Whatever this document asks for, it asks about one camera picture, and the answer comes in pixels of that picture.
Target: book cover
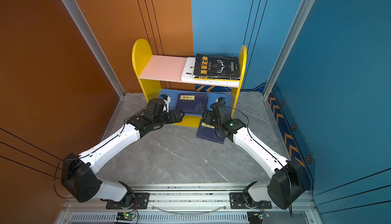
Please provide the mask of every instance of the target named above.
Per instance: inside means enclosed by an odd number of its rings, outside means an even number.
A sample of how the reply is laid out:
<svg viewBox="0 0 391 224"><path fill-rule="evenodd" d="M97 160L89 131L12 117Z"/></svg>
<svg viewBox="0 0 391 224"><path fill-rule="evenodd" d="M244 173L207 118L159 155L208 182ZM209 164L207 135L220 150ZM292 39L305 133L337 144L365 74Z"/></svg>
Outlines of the book cover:
<svg viewBox="0 0 391 224"><path fill-rule="evenodd" d="M208 96L203 93L182 93L178 94L175 109L182 110L185 115L198 115L206 110Z"/></svg>
<svg viewBox="0 0 391 224"><path fill-rule="evenodd" d="M224 136L214 127L203 123L203 120L200 121L197 133L195 135L196 138L205 139L208 141L212 141L215 143L224 144Z"/></svg>
<svg viewBox="0 0 391 224"><path fill-rule="evenodd" d="M195 56L193 77L224 80L240 79L239 58L197 54Z"/></svg>

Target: black book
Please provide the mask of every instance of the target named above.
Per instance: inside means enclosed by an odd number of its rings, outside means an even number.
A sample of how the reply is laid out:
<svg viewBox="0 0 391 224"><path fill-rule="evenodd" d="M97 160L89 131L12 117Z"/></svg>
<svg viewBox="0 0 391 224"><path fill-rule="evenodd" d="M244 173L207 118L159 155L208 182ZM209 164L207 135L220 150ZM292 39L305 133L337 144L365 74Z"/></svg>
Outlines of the black book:
<svg viewBox="0 0 391 224"><path fill-rule="evenodd" d="M240 80L239 58L197 54L193 77L206 80Z"/></svg>

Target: gray marble floor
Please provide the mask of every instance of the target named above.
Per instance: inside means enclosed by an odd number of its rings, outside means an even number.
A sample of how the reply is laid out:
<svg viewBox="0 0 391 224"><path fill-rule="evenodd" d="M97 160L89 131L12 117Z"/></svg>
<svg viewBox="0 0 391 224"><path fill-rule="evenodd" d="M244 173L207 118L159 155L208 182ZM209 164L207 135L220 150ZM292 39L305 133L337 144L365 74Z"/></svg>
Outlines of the gray marble floor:
<svg viewBox="0 0 391 224"><path fill-rule="evenodd" d="M126 94L112 133L146 104L143 94ZM249 127L259 139L282 152L259 92L241 92L237 109L247 114ZM247 123L238 111L234 117ZM224 144L198 139L196 131L165 125L126 147L97 176L128 184L270 181L263 168L242 148L228 139Z"/></svg>

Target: yellow base board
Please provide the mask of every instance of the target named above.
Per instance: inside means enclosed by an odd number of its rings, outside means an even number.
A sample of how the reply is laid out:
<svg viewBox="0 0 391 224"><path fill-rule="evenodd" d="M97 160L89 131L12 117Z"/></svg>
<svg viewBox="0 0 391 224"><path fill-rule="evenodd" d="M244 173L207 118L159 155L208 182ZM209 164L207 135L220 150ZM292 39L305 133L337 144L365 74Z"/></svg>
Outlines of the yellow base board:
<svg viewBox="0 0 391 224"><path fill-rule="evenodd" d="M175 123L174 125L177 126L190 126L192 128L198 128L199 122L201 121L202 117L200 116L193 116L193 115L185 115L183 117L182 122Z"/></svg>

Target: black line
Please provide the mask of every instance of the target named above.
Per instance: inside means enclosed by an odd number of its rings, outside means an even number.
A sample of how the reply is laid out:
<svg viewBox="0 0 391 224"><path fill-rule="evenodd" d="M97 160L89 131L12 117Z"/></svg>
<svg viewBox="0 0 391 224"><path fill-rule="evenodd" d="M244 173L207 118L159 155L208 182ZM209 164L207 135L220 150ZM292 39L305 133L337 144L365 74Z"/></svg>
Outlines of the black line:
<svg viewBox="0 0 391 224"><path fill-rule="evenodd" d="M41 151L43 151L43 152L45 152L45 153L47 153L47 154L51 155L51 156L53 156L54 158L61 160L60 158L58 158L58 157L56 157L56 156L52 155L51 153L48 153L48 152L46 152L45 150L43 150L43 149L41 149L41 148L38 148L38 147L37 147L37 146L35 146L34 144L32 144L32 143L29 143L29 142L27 142L27 141L26 141L26 140L24 140L24 139L21 139L20 137L18 137L18 136L16 136L16 135L14 135L14 134L12 134L12 133L10 133L9 131L6 131L6 130L4 130L4 129L2 129L2 130L3 130L4 132L8 133L8 134L11 134L12 136L16 137L17 139L20 139L20 140L22 140L23 142L25 142L25 143L28 143L28 144L30 144L31 146L33 146L33 147L35 147L35 148L37 148L37 149L39 149L39 150L41 150Z"/></svg>
<svg viewBox="0 0 391 224"><path fill-rule="evenodd" d="M22 153L24 153L24 154L27 154L28 156L31 156L31 157L34 158L34 159L37 159L37 160L42 161L42 162L44 162L44 163L46 163L46 164L48 164L48 165L51 165L52 167L56 167L55 165L52 165L52 164L50 164L50 163L48 163L48 162L46 162L46 161L44 161L44 160L41 160L41 159L39 159L39 158L37 158L37 157L35 157L35 156L32 156L31 154L28 154L28 153L26 153L26 152L23 152L22 150L19 150L19 149L17 149L17 148L14 148L14 147L12 147L11 145L8 145L8 144L6 144L6 143L4 143L4 142L2 142L2 141L0 141L0 143L2 143L2 144L4 144L4 145L7 145L7 146L10 147L10 148L16 149L16 150L19 151L19 152L22 152Z"/></svg>
<svg viewBox="0 0 391 224"><path fill-rule="evenodd" d="M149 11L148 11L147 1L144 0L144 2L145 2L145 7L147 8L147 14L148 14L148 18L149 18L149 24L150 24L150 28L151 28L151 30L152 30L153 40L155 41L156 51L158 52L158 55L159 55L158 46L156 45L155 34L153 33L152 22L150 21L150 16L149 16Z"/></svg>
<svg viewBox="0 0 391 224"><path fill-rule="evenodd" d="M248 29L248 24L250 23L250 16L251 16L251 10L253 9L253 4L254 4L254 0L251 2L250 14L248 15L248 21L247 21L246 33L244 34L243 45L244 45L244 41L246 41L247 29Z"/></svg>
<svg viewBox="0 0 391 224"><path fill-rule="evenodd" d="M6 157L4 157L4 156L1 156L1 155L0 155L0 157L1 157L1 158L4 158L4 159L6 159L6 160L12 161L12 162L14 162L14 163L17 163L17 164L19 164L19 165L25 166L25 167L27 167L27 168L36 170L37 172L44 173L43 171L37 170L37 169L32 168L32 167L30 167L30 166L24 165L24 164L22 164L22 163L16 162L16 161L11 160L11 159L9 159L9 158L6 158Z"/></svg>
<svg viewBox="0 0 391 224"><path fill-rule="evenodd" d="M341 210L350 210L350 209L355 209L355 208L359 208L359 207L366 207L366 206L375 205L375 204L384 204L384 203L388 203L388 202L391 202L391 200L387 200L387 201L383 201L383 202L377 202L377 203L373 203L373 204L365 204L365 205L360 205L360 206L356 206L356 207L350 207L350 208L341 209ZM324 212L324 213L320 213L320 214L322 215L322 214L337 212L337 211L341 211L341 210L333 210L333 211Z"/></svg>
<svg viewBox="0 0 391 224"><path fill-rule="evenodd" d="M255 38L254 48L253 48L253 51L251 52L250 60L248 61L248 68L250 68L251 58L253 57L253 53L254 53L254 49L255 49L255 45L257 44L257 39L258 39L259 29L261 28L262 20L263 20L263 18L264 18L264 14L265 14L266 6L267 6L267 1L268 1L268 0L266 0L266 3L265 3L265 8L264 8L264 12L262 13L261 23L259 23L258 32L257 32L257 37ZM244 77L244 80L243 80L243 83L242 83L243 85L244 85L244 82L246 81L246 78L247 78L247 73L246 73L246 76Z"/></svg>
<svg viewBox="0 0 391 224"><path fill-rule="evenodd" d="M340 199L352 197L352 196L359 195L359 194L362 194L362 193L372 192L372 191L379 190L379 189L382 189L382 188L387 188L387 187L390 187L390 186L391 186L391 185L387 185L387 186L379 187L379 188L374 188L374 189L371 189L371 190L368 190L368 191L364 191L364 192L360 192L360 193L355 193L355 194L352 194L352 195L349 195L349 196L346 196L346 197L342 197L342 198L339 198L339 199L330 200L330 201L323 202L323 203L320 203L320 204L326 204L326 203L328 203L328 202L333 202L333 201L336 201L336 200L340 200Z"/></svg>
<svg viewBox="0 0 391 224"><path fill-rule="evenodd" d="M261 0L259 0L259 3L258 3L258 9L257 9L257 14L255 15L255 20L254 20L254 25L253 25L253 30L251 31L251 36L250 36L250 41L248 43L248 48L250 48L250 44L251 44L251 39L253 38L253 33L254 33L254 28L255 28L255 23L257 22L257 16L258 16L258 11L259 11L259 6L261 5Z"/></svg>
<svg viewBox="0 0 391 224"><path fill-rule="evenodd" d="M161 38L160 38L158 20L156 19L155 7L153 6L153 0L150 0L150 1L152 2L153 14L155 15L156 26L158 27L158 34L159 34L159 40L160 40L161 51L163 52L163 55L164 55L163 44L161 43Z"/></svg>
<svg viewBox="0 0 391 224"><path fill-rule="evenodd" d="M261 85L266 85L266 83L261 83L260 85L257 85L254 89L241 89L241 91L248 91L248 92L253 91L254 92L254 90L259 88Z"/></svg>
<svg viewBox="0 0 391 224"><path fill-rule="evenodd" d="M138 3L138 7L140 8L141 19L143 19L144 28L145 28L145 34L147 34L148 43L150 43L148 32L147 32L147 27L145 26L145 22L144 22L143 12L141 11L141 7L140 7L140 2L137 0L137 3Z"/></svg>
<svg viewBox="0 0 391 224"><path fill-rule="evenodd" d="M357 182L357 181L363 180L363 179L365 179L365 178L369 178L369 177L371 177L371 176L377 175L377 174L379 174L379 173L386 172L386 171L388 171L388 170L391 170L391 168L385 169L385 170L383 170L383 171L379 171L378 173L374 173L374 174L372 174L372 175L369 175L369 176L366 176L366 177L363 177L363 178L360 178L360 179L354 180L354 181L352 181L352 182L345 183L345 184L343 184L343 185L341 185L341 186L338 186L338 187L335 187L335 188L332 188L332 189L326 190L326 191L324 191L324 192L317 193L317 194L315 194L314 196L316 196L316 195L319 195L319 194L322 194L322 193L325 193L325 192L328 192L328 191L331 191L331 190L334 190L334 189L336 189L336 188L340 188L340 187L346 186L346 185L348 185L348 184L350 184L350 183L354 183L354 182Z"/></svg>

